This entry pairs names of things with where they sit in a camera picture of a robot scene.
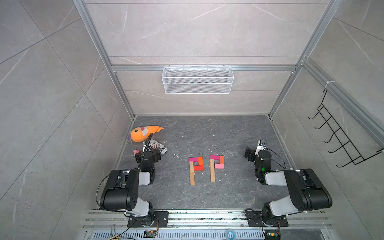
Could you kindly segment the pink block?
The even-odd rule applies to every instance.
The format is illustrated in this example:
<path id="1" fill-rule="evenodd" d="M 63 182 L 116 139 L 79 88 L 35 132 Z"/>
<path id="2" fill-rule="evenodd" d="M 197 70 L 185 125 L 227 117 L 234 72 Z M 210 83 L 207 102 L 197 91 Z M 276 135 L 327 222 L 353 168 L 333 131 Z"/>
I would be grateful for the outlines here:
<path id="1" fill-rule="evenodd" d="M 215 169 L 225 169 L 224 164 L 215 164 Z"/>

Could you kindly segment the magenta block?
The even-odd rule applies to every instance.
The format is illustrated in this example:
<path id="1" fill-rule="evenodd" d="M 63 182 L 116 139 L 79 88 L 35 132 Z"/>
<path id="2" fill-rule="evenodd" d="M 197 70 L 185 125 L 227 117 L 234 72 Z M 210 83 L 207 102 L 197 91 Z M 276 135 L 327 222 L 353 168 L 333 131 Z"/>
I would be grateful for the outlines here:
<path id="1" fill-rule="evenodd" d="M 199 162 L 199 158 L 198 157 L 189 158 L 189 162 L 198 163 Z"/>
<path id="2" fill-rule="evenodd" d="M 220 160 L 220 156 L 217 156 L 217 155 L 210 155 L 210 159 L 219 161 L 219 160 Z"/>

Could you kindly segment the wooden block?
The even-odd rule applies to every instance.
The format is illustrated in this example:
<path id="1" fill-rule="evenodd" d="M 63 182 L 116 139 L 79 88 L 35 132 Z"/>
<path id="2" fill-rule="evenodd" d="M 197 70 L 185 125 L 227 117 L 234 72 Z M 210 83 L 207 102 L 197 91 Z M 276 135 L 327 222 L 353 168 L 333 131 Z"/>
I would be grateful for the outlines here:
<path id="1" fill-rule="evenodd" d="M 215 178 L 215 169 L 211 169 L 211 171 L 210 171 L 210 176 L 211 176 L 211 182 L 215 182 L 215 181 L 216 181 L 216 178 Z"/>
<path id="2" fill-rule="evenodd" d="M 194 173 L 194 163 L 193 162 L 189 162 L 189 166 L 190 166 L 190 173 Z"/>
<path id="3" fill-rule="evenodd" d="M 213 160 L 213 159 L 210 159 L 210 169 L 211 169 L 211 171 L 215 170 L 215 160 Z"/>
<path id="4" fill-rule="evenodd" d="M 195 174 L 192 172 L 190 172 L 190 182 L 191 182 L 191 186 L 195 185 Z"/>

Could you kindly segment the red block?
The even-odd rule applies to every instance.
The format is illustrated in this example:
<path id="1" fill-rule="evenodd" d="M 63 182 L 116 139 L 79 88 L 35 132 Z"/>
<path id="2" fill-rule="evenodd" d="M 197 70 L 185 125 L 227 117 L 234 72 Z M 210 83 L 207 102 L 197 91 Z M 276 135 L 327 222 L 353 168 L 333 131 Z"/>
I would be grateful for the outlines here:
<path id="1" fill-rule="evenodd" d="M 194 171 L 203 171 L 204 166 L 194 166 Z"/>

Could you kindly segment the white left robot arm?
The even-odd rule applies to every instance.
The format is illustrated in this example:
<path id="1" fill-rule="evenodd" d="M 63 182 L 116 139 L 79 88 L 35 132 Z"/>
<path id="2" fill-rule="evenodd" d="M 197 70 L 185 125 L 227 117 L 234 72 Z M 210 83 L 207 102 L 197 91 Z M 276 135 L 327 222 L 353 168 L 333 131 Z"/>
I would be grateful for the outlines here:
<path id="1" fill-rule="evenodd" d="M 150 134 L 145 148 L 138 153 L 139 165 L 131 170 L 113 170 L 104 178 L 106 185 L 101 196 L 96 195 L 99 208 L 109 212 L 123 212 L 141 221 L 153 222 L 153 205 L 139 197 L 139 187 L 151 185 L 156 177 L 155 163 L 161 154 L 150 147 Z"/>

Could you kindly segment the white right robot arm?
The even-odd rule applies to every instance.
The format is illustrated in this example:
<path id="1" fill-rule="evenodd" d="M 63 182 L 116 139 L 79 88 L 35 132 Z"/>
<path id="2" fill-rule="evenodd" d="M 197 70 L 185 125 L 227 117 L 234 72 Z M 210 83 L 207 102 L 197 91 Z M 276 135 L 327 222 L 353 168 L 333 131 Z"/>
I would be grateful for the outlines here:
<path id="1" fill-rule="evenodd" d="M 287 215 L 328 209 L 333 205 L 330 193 L 312 169 L 273 171 L 272 153 L 259 140 L 255 150 L 246 148 L 244 157 L 254 163 L 255 176 L 260 184 L 286 187 L 289 195 L 266 202 L 260 211 L 245 209 L 250 227 L 287 227 Z"/>

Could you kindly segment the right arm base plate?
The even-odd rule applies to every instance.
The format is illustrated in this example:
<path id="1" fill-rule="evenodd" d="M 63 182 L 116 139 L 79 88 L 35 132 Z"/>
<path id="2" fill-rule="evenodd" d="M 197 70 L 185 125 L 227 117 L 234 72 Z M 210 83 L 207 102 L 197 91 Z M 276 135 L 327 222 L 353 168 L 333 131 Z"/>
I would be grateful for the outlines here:
<path id="1" fill-rule="evenodd" d="M 245 217 L 249 227 L 288 227 L 289 223 L 285 216 L 273 216 L 269 212 L 245 209 Z"/>

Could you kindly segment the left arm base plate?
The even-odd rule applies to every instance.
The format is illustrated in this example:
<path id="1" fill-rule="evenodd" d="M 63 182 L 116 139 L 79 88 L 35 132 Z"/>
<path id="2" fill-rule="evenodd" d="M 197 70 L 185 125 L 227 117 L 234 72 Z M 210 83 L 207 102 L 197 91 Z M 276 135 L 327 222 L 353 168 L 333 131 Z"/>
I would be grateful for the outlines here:
<path id="1" fill-rule="evenodd" d="M 127 227 L 131 228 L 166 228 L 169 221 L 168 211 L 150 212 L 146 217 L 129 216 Z"/>

